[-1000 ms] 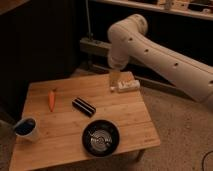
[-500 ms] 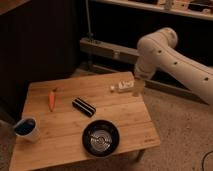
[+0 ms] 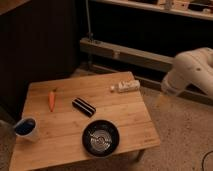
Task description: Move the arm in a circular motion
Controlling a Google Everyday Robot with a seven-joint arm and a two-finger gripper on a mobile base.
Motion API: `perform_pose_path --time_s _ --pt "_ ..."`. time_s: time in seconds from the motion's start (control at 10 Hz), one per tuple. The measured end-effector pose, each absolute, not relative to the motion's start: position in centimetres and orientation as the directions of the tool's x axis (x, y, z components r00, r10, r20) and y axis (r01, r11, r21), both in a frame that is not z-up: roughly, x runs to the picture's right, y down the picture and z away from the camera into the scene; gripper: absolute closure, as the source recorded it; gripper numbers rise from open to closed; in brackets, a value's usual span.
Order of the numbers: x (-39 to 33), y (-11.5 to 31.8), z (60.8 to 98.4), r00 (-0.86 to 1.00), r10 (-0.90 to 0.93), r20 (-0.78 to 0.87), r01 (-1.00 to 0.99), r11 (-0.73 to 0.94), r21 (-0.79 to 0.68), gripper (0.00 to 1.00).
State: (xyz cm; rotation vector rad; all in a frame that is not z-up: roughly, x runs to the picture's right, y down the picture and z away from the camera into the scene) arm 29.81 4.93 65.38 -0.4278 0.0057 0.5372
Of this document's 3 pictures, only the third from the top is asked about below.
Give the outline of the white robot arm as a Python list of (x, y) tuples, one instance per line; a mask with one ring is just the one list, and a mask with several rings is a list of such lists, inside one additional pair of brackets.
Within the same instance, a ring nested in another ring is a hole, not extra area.
[(213, 100), (213, 49), (203, 47), (175, 56), (161, 83), (164, 94), (178, 96), (192, 84)]

